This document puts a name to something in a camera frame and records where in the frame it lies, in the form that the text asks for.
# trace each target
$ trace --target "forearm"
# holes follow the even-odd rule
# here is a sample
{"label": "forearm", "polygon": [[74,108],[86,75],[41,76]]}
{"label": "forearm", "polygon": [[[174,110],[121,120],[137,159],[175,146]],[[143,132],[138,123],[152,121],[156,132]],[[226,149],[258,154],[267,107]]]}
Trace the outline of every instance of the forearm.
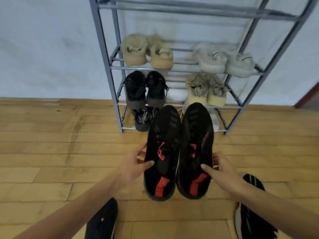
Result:
{"label": "forearm", "polygon": [[238,201],[292,238],[318,238],[319,215],[246,183]]}
{"label": "forearm", "polygon": [[114,196],[121,186],[120,176],[118,173],[114,173],[15,239],[72,238]]}

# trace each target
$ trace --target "right hand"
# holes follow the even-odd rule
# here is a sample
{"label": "right hand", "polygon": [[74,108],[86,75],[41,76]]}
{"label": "right hand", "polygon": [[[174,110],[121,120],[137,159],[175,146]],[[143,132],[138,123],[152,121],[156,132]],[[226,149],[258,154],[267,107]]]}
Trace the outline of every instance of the right hand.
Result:
{"label": "right hand", "polygon": [[213,169],[206,164],[201,164],[201,168],[208,173],[211,178],[225,191],[232,196],[238,196],[246,184],[246,181],[236,172],[227,157],[222,152],[213,153],[213,166],[219,165],[218,169]]}

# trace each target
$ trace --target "shoe rack frame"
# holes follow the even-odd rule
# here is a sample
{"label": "shoe rack frame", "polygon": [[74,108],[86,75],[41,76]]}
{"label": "shoe rack frame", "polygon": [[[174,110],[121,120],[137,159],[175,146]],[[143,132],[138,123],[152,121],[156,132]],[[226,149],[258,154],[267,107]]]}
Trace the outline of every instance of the shoe rack frame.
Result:
{"label": "shoe rack frame", "polygon": [[[175,1],[175,0],[147,0],[147,1],[134,1],[134,0],[89,0],[91,11],[93,15],[93,20],[96,28],[96,33],[98,36],[98,41],[102,53],[102,59],[104,62],[104,67],[106,71],[106,76],[108,80],[108,84],[110,87],[110,92],[112,96],[112,100],[114,103],[114,109],[117,119],[117,124],[120,129],[120,132],[123,132],[123,129],[135,129],[134,127],[123,127],[123,121],[125,117],[125,113],[127,110],[127,105],[125,103],[120,103],[119,97],[124,86],[123,82],[125,79],[125,70],[148,70],[148,71],[169,71],[169,72],[200,72],[197,65],[198,63],[187,63],[187,62],[174,62],[174,64],[193,64],[197,70],[158,70],[154,68],[144,68],[144,67],[128,67],[124,65],[123,55],[120,50],[121,45],[121,35],[117,17],[117,10],[129,10],[129,11],[146,11],[146,12],[160,12],[160,13],[178,13],[178,14],[192,14],[192,15],[206,15],[206,16],[221,16],[221,17],[232,17],[232,18],[245,18],[252,19],[248,32],[246,33],[245,38],[241,44],[239,49],[239,53],[243,53],[245,48],[247,47],[249,40],[258,24],[260,19],[265,20],[285,20],[294,22],[293,27],[285,37],[284,41],[278,48],[277,52],[274,54],[272,59],[266,68],[261,68],[259,65],[255,66],[255,69],[258,71],[259,78],[256,84],[253,86],[252,90],[249,92],[248,96],[242,102],[239,97],[235,94],[232,88],[229,86],[229,81],[231,79],[231,75],[227,75],[225,80],[225,85],[229,89],[229,93],[233,96],[235,101],[237,102],[237,106],[224,106],[223,108],[218,108],[214,106],[206,106],[207,108],[215,108],[218,116],[222,120],[224,129],[219,130],[220,132],[224,132],[224,134],[228,134],[230,129],[235,125],[236,120],[239,118],[245,107],[249,104],[255,93],[261,87],[269,73],[272,71],[274,66],[277,64],[281,56],[287,50],[293,39],[296,37],[297,33],[304,25],[313,9],[315,8],[318,0],[308,0],[303,12],[301,15],[292,15],[289,13],[266,9],[266,5],[269,0],[262,0],[260,6],[258,8],[253,7],[237,7],[231,5],[215,5],[215,4],[207,4],[207,3],[197,3],[197,2],[189,2],[189,1]],[[100,16],[100,10],[102,9],[111,9],[113,15],[113,23],[115,29],[115,36],[117,47],[114,49],[112,54],[109,56],[105,36],[102,27],[102,21]],[[181,52],[192,52],[191,49],[172,49],[173,51],[181,51]],[[114,66],[113,62],[119,61],[120,66]],[[122,80],[119,88],[115,89],[114,80],[112,70],[121,70],[122,72]],[[177,80],[166,80],[168,82],[185,82],[185,81],[177,81]],[[122,113],[122,117],[120,115],[119,105],[125,105],[124,111]],[[180,104],[171,104],[178,107],[186,107],[186,105]],[[230,124],[226,124],[223,119],[220,109],[237,109],[236,115],[233,117]]]}

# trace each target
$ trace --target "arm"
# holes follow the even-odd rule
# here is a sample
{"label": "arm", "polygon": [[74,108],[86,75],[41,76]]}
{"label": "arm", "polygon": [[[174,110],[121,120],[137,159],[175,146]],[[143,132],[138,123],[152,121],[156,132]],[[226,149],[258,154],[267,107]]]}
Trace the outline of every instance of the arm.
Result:
{"label": "arm", "polygon": [[292,238],[318,238],[319,215],[247,183],[221,152],[213,155],[213,164],[219,165],[219,169],[204,164],[201,167],[236,201]]}
{"label": "arm", "polygon": [[72,238],[116,192],[154,165],[154,161],[138,164],[137,156],[145,156],[145,152],[142,151],[145,147],[146,144],[142,144],[130,152],[116,172],[14,239]]}

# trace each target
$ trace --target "red accent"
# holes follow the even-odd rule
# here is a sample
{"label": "red accent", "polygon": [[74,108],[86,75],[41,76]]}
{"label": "red accent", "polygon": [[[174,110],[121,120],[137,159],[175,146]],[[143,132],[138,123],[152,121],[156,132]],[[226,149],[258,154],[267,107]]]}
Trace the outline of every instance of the red accent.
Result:
{"label": "red accent", "polygon": [[155,189],[155,196],[163,198],[164,187],[168,184],[169,179],[161,177]]}
{"label": "red accent", "polygon": [[196,144],[191,143],[190,146],[193,147],[195,149],[195,151],[196,151],[196,148],[197,148]]}
{"label": "red accent", "polygon": [[159,149],[157,150],[157,155],[159,156],[159,158],[160,158],[161,160],[164,160],[164,159],[165,159],[165,155],[162,154],[162,150],[160,149],[164,144],[165,144],[165,143],[162,142],[162,145],[160,145]]}
{"label": "red accent", "polygon": [[189,193],[192,196],[197,196],[198,195],[198,183],[202,183],[204,179],[208,177],[207,174],[201,173],[197,179],[194,179],[192,183],[190,184],[190,189]]}

